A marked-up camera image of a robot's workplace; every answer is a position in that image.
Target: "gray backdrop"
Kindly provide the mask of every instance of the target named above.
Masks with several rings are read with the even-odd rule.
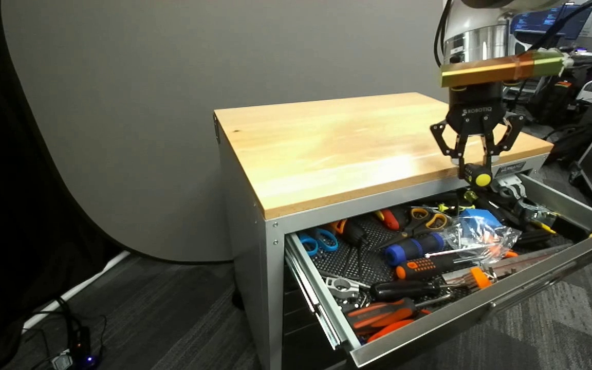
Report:
[[[3,0],[80,206],[127,247],[230,258],[212,109],[438,88],[429,0]]]

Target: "open drawer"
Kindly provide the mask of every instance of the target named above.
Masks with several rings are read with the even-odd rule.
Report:
[[[564,218],[592,227],[592,207],[530,178],[519,176],[528,198],[547,206]],[[415,344],[426,338],[427,343],[439,340],[452,332],[458,332],[485,315],[503,308],[507,301],[515,301],[536,288],[551,284],[573,268],[592,261],[592,236],[580,242],[564,242],[563,247],[551,248],[542,258],[518,268],[515,272],[498,279],[486,290],[471,291],[458,300],[452,300],[429,315],[415,319],[413,323],[375,338],[363,343],[352,328],[344,311],[328,291],[321,262],[314,262],[298,234],[285,236],[285,262],[294,272],[311,311],[317,317],[324,336],[336,352],[347,352],[357,368],[369,365],[372,362]]]

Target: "workbench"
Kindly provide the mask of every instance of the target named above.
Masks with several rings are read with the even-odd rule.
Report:
[[[416,92],[214,110],[233,275],[263,368],[281,368],[289,234],[467,184],[429,134],[443,114],[445,102]],[[493,169],[530,172],[548,151],[519,134]]]

